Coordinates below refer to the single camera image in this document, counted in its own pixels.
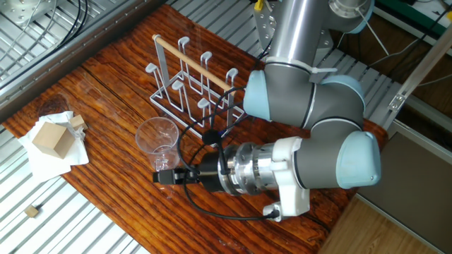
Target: light blue joint cap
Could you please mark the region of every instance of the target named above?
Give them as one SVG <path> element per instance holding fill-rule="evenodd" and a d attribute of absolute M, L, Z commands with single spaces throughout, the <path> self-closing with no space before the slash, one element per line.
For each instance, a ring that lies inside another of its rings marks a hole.
<path fill-rule="evenodd" d="M 374 134 L 362 131 L 349 134 L 339 151 L 336 178 L 345 189 L 378 183 L 381 161 Z"/>
<path fill-rule="evenodd" d="M 326 78 L 320 82 L 320 85 L 327 85 L 331 83 L 346 85 L 355 91 L 362 100 L 363 112 L 366 111 L 366 102 L 364 101 L 364 92 L 362 91 L 361 84 L 358 80 L 348 76 L 348 75 L 335 75 Z"/>
<path fill-rule="evenodd" d="M 270 121 L 267 82 L 263 71 L 252 71 L 246 86 L 243 109 L 250 116 Z"/>
<path fill-rule="evenodd" d="M 371 0 L 370 6 L 369 6 L 369 11 L 367 11 L 367 13 L 366 13 L 367 21 L 369 21 L 370 17 L 372 16 L 372 13 L 374 12 L 374 7 L 375 7 L 375 0 Z M 365 27 L 366 27 L 366 21 L 363 20 L 355 29 L 353 29 L 349 32 L 346 32 L 346 33 L 355 35 L 357 33 L 360 33 Z"/>

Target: robotic arm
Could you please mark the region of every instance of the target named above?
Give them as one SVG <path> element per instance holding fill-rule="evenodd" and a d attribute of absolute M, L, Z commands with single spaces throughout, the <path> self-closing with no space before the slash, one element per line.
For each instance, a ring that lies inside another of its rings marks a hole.
<path fill-rule="evenodd" d="M 218 153 L 197 166 L 198 180 L 211 192 L 257 195 L 278 189 L 280 202 L 263 214 L 286 217 L 309 211 L 309 189 L 353 188 L 380 179 L 379 147 L 362 131 L 365 110 L 360 83 L 334 75 L 309 82 L 321 30 L 357 33 L 374 0 L 284 0 L 264 71 L 253 71 L 244 96 L 247 114 L 311 131 L 310 139 L 283 138 L 274 144 L 244 143 L 225 149 L 229 170 L 222 174 Z M 180 184 L 183 171 L 161 171 L 155 182 Z"/>

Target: green object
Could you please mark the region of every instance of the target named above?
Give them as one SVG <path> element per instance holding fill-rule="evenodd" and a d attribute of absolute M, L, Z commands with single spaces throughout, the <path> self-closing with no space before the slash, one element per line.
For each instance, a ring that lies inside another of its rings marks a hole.
<path fill-rule="evenodd" d="M 403 3 L 398 0 L 377 0 L 377 2 L 390 8 L 396 13 L 399 13 L 401 16 L 404 16 L 412 22 L 421 25 L 425 29 L 429 29 L 434 24 L 434 20 L 420 13 L 407 3 Z M 436 24 L 432 29 L 432 31 L 438 36 L 441 36 L 445 30 L 446 28 L 440 24 Z"/>

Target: drying rack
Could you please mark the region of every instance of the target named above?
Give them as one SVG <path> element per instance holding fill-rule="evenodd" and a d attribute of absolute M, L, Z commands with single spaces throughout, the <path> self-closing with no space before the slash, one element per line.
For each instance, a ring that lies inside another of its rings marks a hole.
<path fill-rule="evenodd" d="M 223 126 L 225 131 L 222 133 L 222 136 L 227 135 L 232 130 L 234 123 L 244 118 L 245 113 L 244 110 L 238 106 L 232 107 L 234 104 L 235 92 L 229 93 L 226 98 L 219 101 L 222 95 L 214 91 L 212 86 L 217 85 L 224 90 L 224 92 L 231 90 L 234 87 L 234 79 L 239 71 L 236 68 L 231 68 L 226 73 L 226 78 L 223 82 L 208 71 L 208 62 L 212 58 L 212 52 L 204 52 L 200 57 L 200 64 L 197 64 L 186 55 L 186 47 L 190 42 L 189 37 L 179 39 L 177 42 L 178 49 L 164 41 L 160 35 L 153 35 L 153 39 L 160 67 L 157 67 L 153 63 L 149 63 L 145 69 L 147 73 L 154 75 L 158 87 L 158 90 L 150 96 L 150 101 L 184 127 L 197 121 L 199 121 L 197 125 L 200 128 L 212 126 L 212 120 L 215 116 L 208 118 L 206 121 L 204 118 L 206 117 L 207 112 L 208 115 L 211 115 L 216 104 L 218 104 L 218 109 L 227 109 L 231 107 L 227 110 L 227 118 L 225 126 Z M 164 49 L 174 54 L 180 61 L 181 70 L 171 78 L 168 73 Z M 201 74 L 199 80 L 193 75 L 190 75 L 189 66 Z M 178 96 L 176 96 L 176 98 L 171 98 L 168 93 L 169 89 L 176 92 Z M 193 105 L 189 103 L 190 97 L 187 94 L 188 89 L 201 96 L 201 99 L 196 103 L 196 107 L 193 107 Z M 165 107 L 163 104 L 164 101 L 167 102 L 167 105 L 169 106 Z M 182 117 L 178 117 L 177 114 L 175 114 L 176 111 L 188 114 L 188 118 L 184 117 L 187 121 L 184 121 Z M 201 138 L 202 135 L 200 131 L 195 128 L 190 128 L 190 131 Z"/>

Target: small wooden block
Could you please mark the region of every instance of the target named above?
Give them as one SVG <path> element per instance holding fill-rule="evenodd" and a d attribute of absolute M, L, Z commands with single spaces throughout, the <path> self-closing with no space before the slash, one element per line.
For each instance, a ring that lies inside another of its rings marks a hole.
<path fill-rule="evenodd" d="M 29 216 L 30 218 L 34 218 L 36 214 L 38 214 L 40 211 L 38 211 L 35 207 L 32 205 L 29 205 L 24 212 Z"/>
<path fill-rule="evenodd" d="M 86 125 L 86 123 L 83 120 L 81 115 L 75 116 L 69 121 L 71 122 L 71 125 L 72 125 L 73 129 L 76 130 L 76 131 L 80 128 L 80 126 L 83 126 L 83 130 L 87 130 L 88 129 L 88 126 Z"/>

